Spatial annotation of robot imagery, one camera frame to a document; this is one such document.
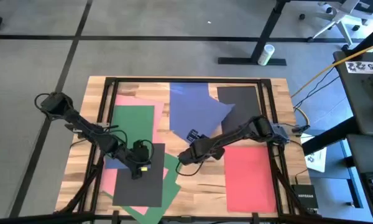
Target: white bottle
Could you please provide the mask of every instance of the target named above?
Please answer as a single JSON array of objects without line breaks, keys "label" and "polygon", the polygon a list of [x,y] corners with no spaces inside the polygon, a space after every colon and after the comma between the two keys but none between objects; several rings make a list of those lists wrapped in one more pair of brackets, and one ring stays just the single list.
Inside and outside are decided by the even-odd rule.
[{"label": "white bottle", "polygon": [[270,44],[267,44],[264,47],[264,50],[262,51],[259,61],[257,63],[263,66],[267,65],[269,59],[271,58],[274,52],[275,52],[275,47]]}]

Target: red paper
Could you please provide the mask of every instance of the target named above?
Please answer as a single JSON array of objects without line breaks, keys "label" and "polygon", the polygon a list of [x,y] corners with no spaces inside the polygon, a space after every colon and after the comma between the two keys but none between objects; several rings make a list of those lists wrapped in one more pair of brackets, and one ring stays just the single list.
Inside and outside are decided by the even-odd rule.
[{"label": "red paper", "polygon": [[103,169],[101,185],[99,188],[101,191],[106,192],[109,195],[114,194],[114,186],[116,185],[117,169]]},{"label": "red paper", "polygon": [[276,212],[266,147],[227,146],[224,163],[229,212]]}]

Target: colored paper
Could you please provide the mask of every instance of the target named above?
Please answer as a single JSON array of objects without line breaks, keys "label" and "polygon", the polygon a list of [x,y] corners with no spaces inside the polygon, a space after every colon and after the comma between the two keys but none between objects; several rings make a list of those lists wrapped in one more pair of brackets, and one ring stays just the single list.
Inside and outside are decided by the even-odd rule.
[{"label": "colored paper", "polygon": [[[166,175],[165,180],[168,180],[169,182],[175,182],[177,180],[178,173],[175,172],[175,168],[177,167],[178,162],[179,160],[177,157],[167,153],[164,155],[164,167],[168,169],[168,173]],[[180,171],[181,167],[182,164],[178,166],[178,171]]]},{"label": "colored paper", "polygon": [[136,98],[133,96],[122,96],[117,95],[116,106],[154,106],[154,129],[153,129],[153,136],[152,142],[153,143],[163,143],[163,141],[159,138],[159,134],[157,132],[160,124],[160,119],[162,118],[164,103],[155,100],[146,100],[141,98]]},{"label": "colored paper", "polygon": [[181,187],[179,185],[165,180],[163,183],[162,206],[160,208],[149,208],[145,215],[133,210],[131,207],[123,206],[122,208],[140,224],[159,223],[160,219],[172,204],[173,199],[177,196],[180,189]]},{"label": "colored paper", "polygon": [[[168,172],[168,169],[164,168],[163,169],[163,180],[166,178],[167,172]],[[131,208],[134,209],[135,211],[145,215],[147,213],[149,207],[131,206]]]},{"label": "colored paper", "polygon": [[217,87],[217,93],[220,102],[235,105],[221,122],[223,133],[233,131],[252,116],[261,114],[254,86]]},{"label": "colored paper", "polygon": [[[115,106],[111,125],[119,125],[113,130],[122,130],[127,134],[127,146],[132,149],[136,140],[152,140],[154,126],[153,106]],[[123,133],[113,133],[125,140]],[[126,169],[127,167],[117,159],[105,157],[105,169]]]},{"label": "colored paper", "polygon": [[210,137],[232,107],[210,97],[207,83],[170,84],[170,129],[186,142],[192,129]]},{"label": "colored paper", "polygon": [[105,160],[105,169],[128,169],[126,165],[120,162],[118,159],[111,159],[109,156],[104,156]]},{"label": "colored paper", "polygon": [[155,144],[154,148],[151,167],[142,173],[142,177],[131,179],[129,169],[123,169],[117,173],[113,205],[162,206],[165,144]]},{"label": "colored paper", "polygon": [[100,191],[113,195],[114,186],[116,185],[116,175],[117,169],[103,169],[101,185],[99,186]]},{"label": "colored paper", "polygon": [[229,212],[276,212],[266,147],[226,146],[224,167]]}]

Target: yellow cable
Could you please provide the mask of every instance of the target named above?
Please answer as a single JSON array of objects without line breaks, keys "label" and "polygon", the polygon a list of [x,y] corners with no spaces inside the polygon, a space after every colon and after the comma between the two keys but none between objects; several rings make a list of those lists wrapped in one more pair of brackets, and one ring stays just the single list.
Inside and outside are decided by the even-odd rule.
[{"label": "yellow cable", "polygon": [[304,111],[301,110],[300,108],[296,108],[296,110],[298,110],[303,115],[303,117],[306,121],[306,125],[310,125],[310,120],[308,119],[308,116],[304,113]]},{"label": "yellow cable", "polygon": [[343,63],[343,62],[345,62],[345,61],[347,61],[347,60],[349,60],[349,59],[352,59],[352,58],[354,58],[354,57],[357,57],[357,56],[359,56],[359,55],[361,55],[361,54],[363,54],[363,53],[365,53],[365,52],[367,52],[368,50],[372,50],[373,49],[373,46],[372,47],[368,47],[368,48],[366,48],[366,49],[364,49],[364,50],[361,50],[360,52],[356,52],[356,53],[354,53],[353,55],[351,55],[351,56],[348,56],[348,57],[346,57],[346,58],[344,58],[344,59],[342,59],[342,60],[340,60],[340,61],[338,61],[338,62],[335,62],[335,63],[333,63],[333,64],[331,64],[331,65],[329,65],[329,66],[327,66],[325,69],[323,69],[320,73],[318,73],[317,75],[315,75],[310,81],[308,81],[306,84],[304,84],[296,93],[294,93],[293,95],[292,95],[292,98],[295,96],[295,95],[297,95],[299,92],[301,92],[306,86],[308,86],[313,80],[315,80],[316,78],[318,78],[320,75],[322,75],[325,71],[327,71],[329,68],[332,68],[332,67],[334,67],[334,66],[337,66],[337,65],[339,65],[339,64],[341,64],[341,63]]}]

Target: pink paper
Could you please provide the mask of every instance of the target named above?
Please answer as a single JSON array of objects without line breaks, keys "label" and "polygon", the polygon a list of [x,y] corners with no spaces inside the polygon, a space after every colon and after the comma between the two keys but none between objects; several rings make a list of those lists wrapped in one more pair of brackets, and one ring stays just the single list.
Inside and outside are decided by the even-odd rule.
[{"label": "pink paper", "polygon": [[[163,169],[163,180],[166,178],[167,172],[168,172],[168,169],[164,168]],[[145,215],[149,208],[149,207],[142,207],[142,206],[130,206],[130,207],[134,209],[135,211],[141,213],[142,215]]]},{"label": "pink paper", "polygon": [[99,186],[101,191],[105,191],[107,194],[114,195],[114,186],[116,185],[117,169],[103,169],[101,186]]},{"label": "pink paper", "polygon": [[276,212],[266,147],[227,146],[224,165],[229,212]]},{"label": "pink paper", "polygon": [[160,119],[162,118],[164,103],[154,100],[145,100],[136,98],[133,96],[116,96],[116,106],[154,106],[154,128],[152,135],[152,143],[162,143],[162,140],[159,138],[157,129],[159,128]]}]

